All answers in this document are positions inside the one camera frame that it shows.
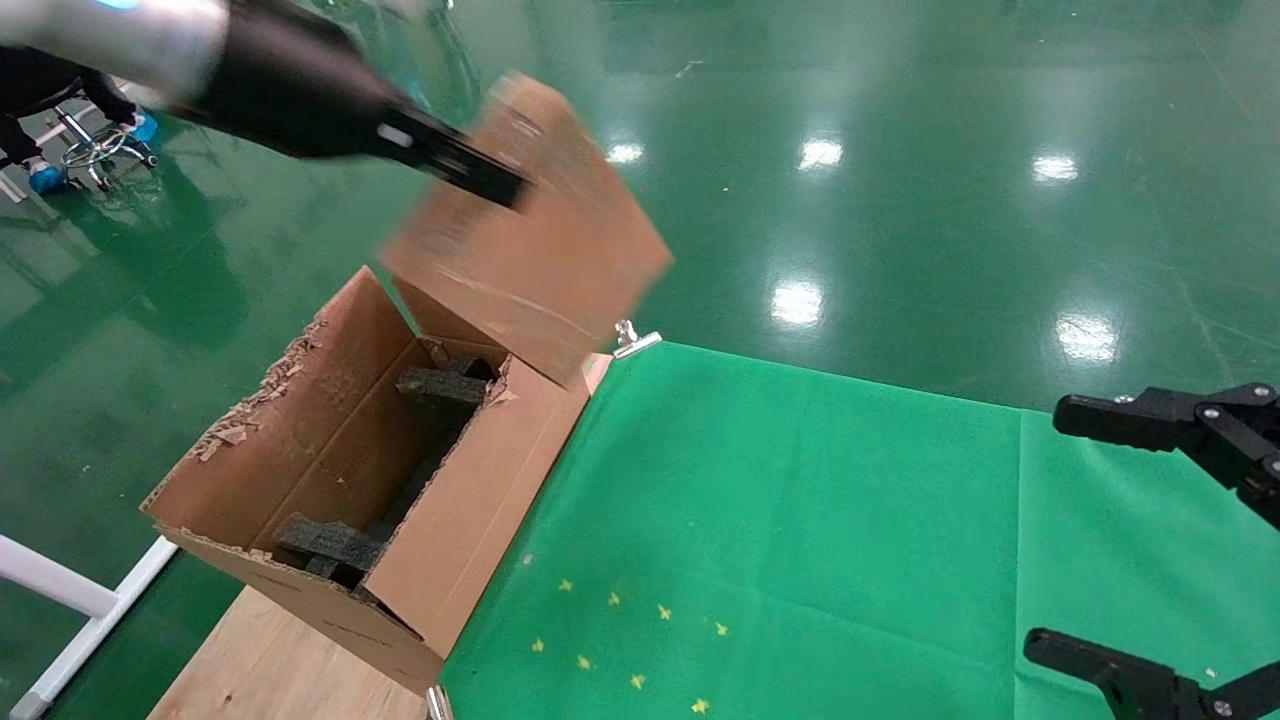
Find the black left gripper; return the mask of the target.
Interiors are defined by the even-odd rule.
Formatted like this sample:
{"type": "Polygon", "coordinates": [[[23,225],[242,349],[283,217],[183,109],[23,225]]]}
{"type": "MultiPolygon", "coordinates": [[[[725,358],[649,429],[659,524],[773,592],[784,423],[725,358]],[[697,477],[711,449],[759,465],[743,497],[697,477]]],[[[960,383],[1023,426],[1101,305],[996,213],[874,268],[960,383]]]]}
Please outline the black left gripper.
{"type": "Polygon", "coordinates": [[[175,102],[186,120],[291,158],[396,160],[515,208],[529,178],[476,149],[378,73],[338,24],[288,1],[232,1],[204,87],[175,102]]]}

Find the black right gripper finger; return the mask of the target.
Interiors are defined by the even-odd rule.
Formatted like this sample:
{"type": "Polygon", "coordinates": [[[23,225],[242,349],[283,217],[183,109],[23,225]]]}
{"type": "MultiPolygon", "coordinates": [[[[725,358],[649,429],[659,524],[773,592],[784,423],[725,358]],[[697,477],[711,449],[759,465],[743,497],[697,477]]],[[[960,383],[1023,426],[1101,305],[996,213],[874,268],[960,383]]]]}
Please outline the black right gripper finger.
{"type": "Polygon", "coordinates": [[[1279,708],[1279,664],[1204,688],[1175,669],[1046,628],[1023,644],[1033,664],[1094,685],[1115,719],[1262,719],[1279,708]]]}
{"type": "Polygon", "coordinates": [[[1064,434],[1151,452],[1180,452],[1272,528],[1279,527],[1277,388],[1211,395],[1149,387],[1135,396],[1068,395],[1053,410],[1064,434]]]}

